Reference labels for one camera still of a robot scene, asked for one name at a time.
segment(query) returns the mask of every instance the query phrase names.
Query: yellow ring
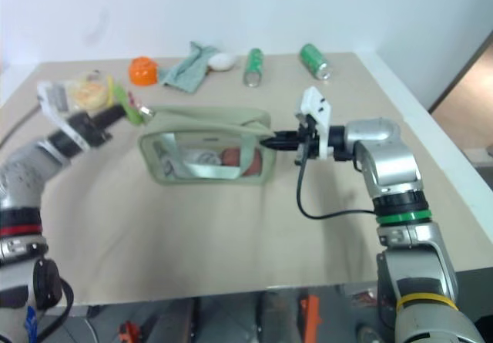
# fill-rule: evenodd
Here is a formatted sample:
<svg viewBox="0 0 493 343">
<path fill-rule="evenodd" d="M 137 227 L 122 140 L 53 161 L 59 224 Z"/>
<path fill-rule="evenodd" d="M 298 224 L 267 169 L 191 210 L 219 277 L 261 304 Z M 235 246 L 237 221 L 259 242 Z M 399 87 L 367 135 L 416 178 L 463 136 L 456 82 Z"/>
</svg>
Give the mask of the yellow ring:
<svg viewBox="0 0 493 343">
<path fill-rule="evenodd" d="M 457 308 L 455 303 L 450 298 L 447 298 L 444 295 L 439 295 L 439 294 L 435 294 L 435 293 L 411 293 L 411 294 L 407 294 L 399 300 L 395 309 L 397 311 L 399 311 L 399 308 L 401 308 L 404 303 L 408 303 L 409 301 L 415 301 L 417 299 L 431 299 L 432 301 L 439 301 L 439 302 L 448 304 L 450 307 L 452 307 L 456 311 L 459 311 L 459 309 Z"/>
</svg>

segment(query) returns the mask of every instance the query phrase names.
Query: green bag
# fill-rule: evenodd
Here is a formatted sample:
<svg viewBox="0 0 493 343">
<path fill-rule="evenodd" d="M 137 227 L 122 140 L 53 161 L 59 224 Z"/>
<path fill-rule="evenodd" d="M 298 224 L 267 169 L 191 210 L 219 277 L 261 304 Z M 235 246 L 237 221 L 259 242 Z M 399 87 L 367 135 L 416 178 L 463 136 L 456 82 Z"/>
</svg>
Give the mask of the green bag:
<svg viewBox="0 0 493 343">
<path fill-rule="evenodd" d="M 139 138 L 157 183 L 264 183 L 276 152 L 259 142 L 274 136 L 268 113 L 253 108 L 153 107 Z"/>
</svg>

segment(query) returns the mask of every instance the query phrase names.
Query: towel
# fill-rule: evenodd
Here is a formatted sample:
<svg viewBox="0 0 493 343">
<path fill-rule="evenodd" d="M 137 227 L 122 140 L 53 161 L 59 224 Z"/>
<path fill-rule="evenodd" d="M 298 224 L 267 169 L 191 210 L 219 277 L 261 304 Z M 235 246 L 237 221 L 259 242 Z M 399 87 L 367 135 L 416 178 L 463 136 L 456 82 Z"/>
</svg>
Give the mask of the towel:
<svg viewBox="0 0 493 343">
<path fill-rule="evenodd" d="M 188 58 L 182 60 L 171 69 L 159 69 L 158 82 L 185 92 L 195 92 L 207 72 L 207 62 L 219 50 L 213 46 L 201 46 L 191 42 Z"/>
</svg>

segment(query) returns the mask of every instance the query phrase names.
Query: bag handle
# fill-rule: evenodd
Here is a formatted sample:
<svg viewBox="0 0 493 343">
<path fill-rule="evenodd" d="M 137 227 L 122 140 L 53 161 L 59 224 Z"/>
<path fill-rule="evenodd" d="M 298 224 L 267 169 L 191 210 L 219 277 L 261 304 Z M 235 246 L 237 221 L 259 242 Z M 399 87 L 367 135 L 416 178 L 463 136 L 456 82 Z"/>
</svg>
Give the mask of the bag handle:
<svg viewBox="0 0 493 343">
<path fill-rule="evenodd" d="M 173 158 L 173 163 L 188 172 L 192 177 L 202 179 L 234 180 L 241 177 L 252 165 L 257 144 L 257 138 L 254 135 L 242 134 L 240 135 L 240 166 L 213 166 L 185 162 L 176 142 L 175 133 L 163 133 L 161 137 L 168 154 Z"/>
</svg>

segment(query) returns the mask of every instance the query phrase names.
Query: orange tool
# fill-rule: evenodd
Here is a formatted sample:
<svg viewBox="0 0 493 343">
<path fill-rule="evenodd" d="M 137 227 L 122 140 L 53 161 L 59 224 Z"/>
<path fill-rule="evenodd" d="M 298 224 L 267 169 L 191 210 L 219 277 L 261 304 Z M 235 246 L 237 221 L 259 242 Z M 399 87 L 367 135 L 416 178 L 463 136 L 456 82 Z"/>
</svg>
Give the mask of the orange tool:
<svg viewBox="0 0 493 343">
<path fill-rule="evenodd" d="M 122 343 L 140 343 L 142 337 L 139 326 L 130 321 L 120 325 L 118 336 Z"/>
<path fill-rule="evenodd" d="M 322 323 L 318 314 L 320 299 L 316 295 L 309 295 L 301 300 L 301 311 L 305 320 L 303 343 L 317 343 L 317 326 Z"/>
<path fill-rule="evenodd" d="M 130 63 L 129 77 L 138 86 L 154 85 L 157 83 L 157 63 L 145 56 L 135 58 Z"/>
</svg>

